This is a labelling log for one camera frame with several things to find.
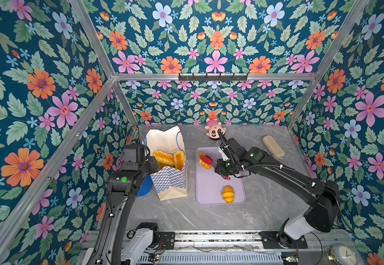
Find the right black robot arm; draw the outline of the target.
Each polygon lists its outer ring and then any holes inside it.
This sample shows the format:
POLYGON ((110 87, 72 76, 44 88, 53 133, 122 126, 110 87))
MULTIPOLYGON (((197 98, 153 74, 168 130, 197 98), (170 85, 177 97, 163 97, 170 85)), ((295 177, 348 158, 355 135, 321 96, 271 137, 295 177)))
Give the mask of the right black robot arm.
POLYGON ((220 148, 220 152, 226 158, 217 160, 217 174, 236 178, 251 174, 266 177, 297 195, 309 206, 304 213, 284 222, 277 233, 277 242, 286 246, 315 230, 322 233, 331 231, 340 212, 340 192, 335 182, 322 183, 310 178, 259 148, 235 150, 226 145, 220 148))

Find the yellow oval bread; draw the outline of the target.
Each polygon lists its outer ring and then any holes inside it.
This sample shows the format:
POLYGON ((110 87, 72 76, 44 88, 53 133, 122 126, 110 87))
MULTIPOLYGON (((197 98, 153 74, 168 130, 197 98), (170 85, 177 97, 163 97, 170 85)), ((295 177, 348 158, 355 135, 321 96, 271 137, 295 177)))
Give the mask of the yellow oval bread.
POLYGON ((185 164, 185 152, 178 150, 173 156, 175 168, 179 171, 182 171, 185 164))

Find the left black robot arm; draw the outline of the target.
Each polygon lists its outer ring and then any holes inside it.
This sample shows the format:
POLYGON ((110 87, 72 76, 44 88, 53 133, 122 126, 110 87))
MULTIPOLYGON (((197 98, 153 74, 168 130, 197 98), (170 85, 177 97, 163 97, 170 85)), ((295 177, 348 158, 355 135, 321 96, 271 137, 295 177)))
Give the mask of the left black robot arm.
POLYGON ((102 226, 89 261, 85 265, 135 265, 145 250, 154 243, 157 225, 138 229, 127 246, 122 246, 128 217, 146 176, 159 171, 151 156, 145 161, 124 162, 110 175, 102 226))

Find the checkered paper bag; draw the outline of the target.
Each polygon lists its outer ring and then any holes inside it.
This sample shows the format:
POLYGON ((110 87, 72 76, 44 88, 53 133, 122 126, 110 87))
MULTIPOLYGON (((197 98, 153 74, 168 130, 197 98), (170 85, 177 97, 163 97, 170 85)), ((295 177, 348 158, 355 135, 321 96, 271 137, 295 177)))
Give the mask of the checkered paper bag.
POLYGON ((178 126, 166 131, 151 129, 143 137, 158 172, 151 180, 160 201, 187 196, 187 162, 183 134, 178 126))

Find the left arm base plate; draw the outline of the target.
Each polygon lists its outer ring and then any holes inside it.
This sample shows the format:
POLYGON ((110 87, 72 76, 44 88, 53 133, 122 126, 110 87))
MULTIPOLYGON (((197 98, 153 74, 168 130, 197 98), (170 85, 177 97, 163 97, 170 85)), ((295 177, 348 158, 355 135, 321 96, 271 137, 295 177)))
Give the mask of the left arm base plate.
POLYGON ((152 233, 152 243, 146 250, 173 250, 175 244, 175 232, 156 232, 152 233))

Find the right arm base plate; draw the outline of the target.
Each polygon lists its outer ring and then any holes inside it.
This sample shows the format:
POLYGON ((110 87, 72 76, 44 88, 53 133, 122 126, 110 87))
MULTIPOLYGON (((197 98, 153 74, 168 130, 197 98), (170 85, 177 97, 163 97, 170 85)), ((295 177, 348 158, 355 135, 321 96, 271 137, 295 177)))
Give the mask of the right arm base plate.
POLYGON ((277 231, 261 231, 258 233, 262 238, 264 249, 307 249, 308 244, 304 236, 298 240, 290 238, 288 235, 279 234, 277 231))

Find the small croissant bread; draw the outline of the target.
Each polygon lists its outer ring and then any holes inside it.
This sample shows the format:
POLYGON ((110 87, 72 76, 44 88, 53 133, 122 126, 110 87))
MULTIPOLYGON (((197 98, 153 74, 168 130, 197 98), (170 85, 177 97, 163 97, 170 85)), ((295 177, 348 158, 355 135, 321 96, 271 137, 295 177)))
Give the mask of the small croissant bread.
POLYGON ((222 190, 222 198, 227 204, 231 204, 235 201, 235 190, 227 185, 222 190))

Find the square toast bread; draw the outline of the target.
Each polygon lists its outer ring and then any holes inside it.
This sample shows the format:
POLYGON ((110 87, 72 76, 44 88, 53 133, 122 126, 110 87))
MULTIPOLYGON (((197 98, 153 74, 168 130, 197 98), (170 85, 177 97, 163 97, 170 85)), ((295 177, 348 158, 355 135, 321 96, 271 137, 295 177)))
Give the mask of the square toast bread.
POLYGON ((174 156, 172 154, 156 150, 153 156, 155 157, 159 168, 162 169, 165 166, 174 168, 174 156))

